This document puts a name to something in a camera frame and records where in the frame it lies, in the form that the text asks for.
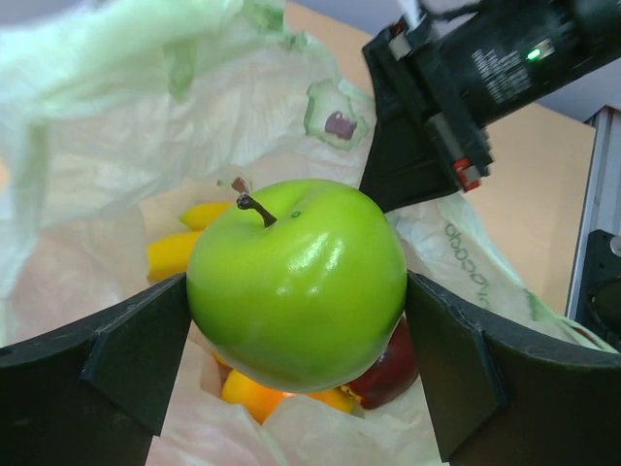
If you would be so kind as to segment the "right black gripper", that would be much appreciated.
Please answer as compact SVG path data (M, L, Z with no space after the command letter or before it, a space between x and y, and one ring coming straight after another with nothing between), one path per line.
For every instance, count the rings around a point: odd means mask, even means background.
M359 190L385 213L478 187L489 124L620 55L616 1L477 1L420 19L363 48L376 126Z

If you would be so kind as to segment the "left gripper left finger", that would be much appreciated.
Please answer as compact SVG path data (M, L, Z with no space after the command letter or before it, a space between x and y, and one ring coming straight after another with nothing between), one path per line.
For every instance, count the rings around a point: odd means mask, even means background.
M176 275L1 349L4 465L143 465L190 326Z

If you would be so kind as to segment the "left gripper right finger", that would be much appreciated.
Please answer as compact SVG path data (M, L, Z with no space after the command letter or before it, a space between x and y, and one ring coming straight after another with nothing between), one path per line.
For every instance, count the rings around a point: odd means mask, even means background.
M414 273L406 311L442 461L619 464L619 354L543 335Z

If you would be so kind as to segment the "dark red fake apple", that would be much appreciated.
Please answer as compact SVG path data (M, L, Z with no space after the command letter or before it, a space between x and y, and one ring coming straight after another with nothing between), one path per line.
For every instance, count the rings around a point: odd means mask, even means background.
M342 386L359 406L375 410L405 393L419 377L418 362L402 316L379 359L360 377Z

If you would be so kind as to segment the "yellow fake banana bunch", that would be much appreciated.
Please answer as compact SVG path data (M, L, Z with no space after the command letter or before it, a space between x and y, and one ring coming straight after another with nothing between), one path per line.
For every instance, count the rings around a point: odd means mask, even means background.
M180 222L189 228L188 231L158 239L147 246L147 279L160 282L185 272L201 233L231 206L231 202L210 202L185 211L180 216Z

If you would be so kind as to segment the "green fake apple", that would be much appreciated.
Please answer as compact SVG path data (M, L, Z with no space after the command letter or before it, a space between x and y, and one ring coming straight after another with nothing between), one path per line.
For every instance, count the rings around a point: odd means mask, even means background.
M394 227L357 188L275 183L200 236L186 271L192 317L234 369L281 391L348 383L386 348L405 306Z

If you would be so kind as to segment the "orange yellow fake mango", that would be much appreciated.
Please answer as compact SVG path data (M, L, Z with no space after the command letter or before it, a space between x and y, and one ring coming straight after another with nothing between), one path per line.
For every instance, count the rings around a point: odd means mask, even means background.
M220 398L229 404L243 405L251 417L260 424L283 400L296 396L296 393L275 390L257 383L233 369L216 351L212 356L221 369L228 370L223 379ZM340 388L307 393L306 396L348 414L351 414L355 407L354 400Z

